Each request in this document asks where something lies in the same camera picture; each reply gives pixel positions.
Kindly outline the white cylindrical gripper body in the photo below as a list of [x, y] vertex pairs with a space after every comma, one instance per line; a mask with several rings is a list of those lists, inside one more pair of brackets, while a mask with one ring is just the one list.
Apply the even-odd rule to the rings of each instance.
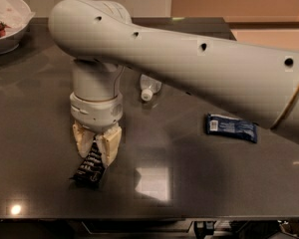
[[70, 94], [71, 115], [82, 127], [102, 132], [117, 123], [123, 116], [123, 95], [108, 101], [90, 102]]

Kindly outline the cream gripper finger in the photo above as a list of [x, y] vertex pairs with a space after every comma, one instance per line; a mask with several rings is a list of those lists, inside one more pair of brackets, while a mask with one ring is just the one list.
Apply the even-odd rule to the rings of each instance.
[[122, 138], [122, 128], [115, 123], [111, 128], [96, 135], [96, 143], [101, 153], [104, 167], [109, 167], [116, 159]]
[[74, 122], [72, 129], [78, 153], [80, 157], [85, 158], [91, 150], [95, 134], [77, 121]]

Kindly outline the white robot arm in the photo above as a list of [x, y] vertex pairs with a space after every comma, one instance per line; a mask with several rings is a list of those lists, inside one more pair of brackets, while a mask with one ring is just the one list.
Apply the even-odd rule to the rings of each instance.
[[64, 0], [49, 31], [73, 57], [70, 95], [80, 156], [116, 158], [125, 68], [184, 90], [299, 144], [299, 52], [135, 25], [119, 3]]

